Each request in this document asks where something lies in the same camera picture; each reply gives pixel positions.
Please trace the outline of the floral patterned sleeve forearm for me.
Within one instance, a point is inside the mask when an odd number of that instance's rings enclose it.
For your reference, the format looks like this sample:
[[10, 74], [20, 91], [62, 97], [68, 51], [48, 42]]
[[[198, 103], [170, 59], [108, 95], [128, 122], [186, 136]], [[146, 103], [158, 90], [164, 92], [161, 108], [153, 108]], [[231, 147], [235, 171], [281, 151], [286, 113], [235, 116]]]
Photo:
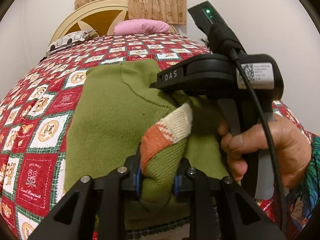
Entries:
[[319, 206], [319, 137], [313, 137], [311, 149], [311, 160], [303, 180], [286, 197], [289, 214], [298, 233], [310, 223]]

